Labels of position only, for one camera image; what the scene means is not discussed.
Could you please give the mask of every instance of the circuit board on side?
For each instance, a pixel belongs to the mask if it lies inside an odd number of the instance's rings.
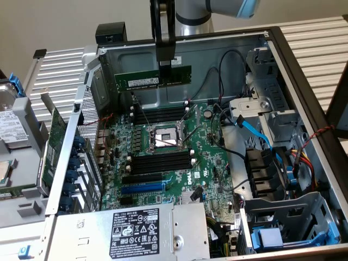
[[[118,73],[115,81],[118,92],[190,84],[191,66],[174,67],[168,77],[160,77],[159,70]]]
[[[63,140],[66,131],[66,123],[60,116],[56,108],[52,113],[51,130],[49,131],[49,138],[45,148],[45,155],[43,157],[42,180],[50,187],[53,182],[55,170],[57,168],[58,159],[63,145]]]

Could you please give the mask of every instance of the power supply label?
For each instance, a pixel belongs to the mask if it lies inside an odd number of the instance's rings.
[[[114,213],[112,259],[159,254],[159,209]]]

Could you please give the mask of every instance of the capacitor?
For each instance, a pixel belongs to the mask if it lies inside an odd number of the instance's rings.
[[[231,213],[232,207],[233,207],[232,202],[231,202],[231,201],[228,201],[228,212],[229,212],[229,213]]]
[[[203,116],[206,120],[210,120],[213,117],[213,113],[211,110],[205,110]]]

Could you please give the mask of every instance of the blue pcie slot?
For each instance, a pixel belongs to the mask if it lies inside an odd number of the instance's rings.
[[[150,191],[165,191],[165,184],[162,182],[148,183],[143,185],[129,186],[121,188],[122,194],[142,193]]]

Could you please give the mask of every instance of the pcie slot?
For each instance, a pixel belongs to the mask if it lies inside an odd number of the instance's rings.
[[[139,176],[128,176],[122,178],[122,184],[135,184],[162,181],[162,174],[148,174]]]
[[[133,193],[143,193],[143,192],[150,192],[150,191],[165,191],[165,184],[162,182],[156,182],[156,183],[148,183],[144,185],[135,185],[135,186],[129,186],[129,187],[122,187],[121,193],[122,194],[133,194]]]

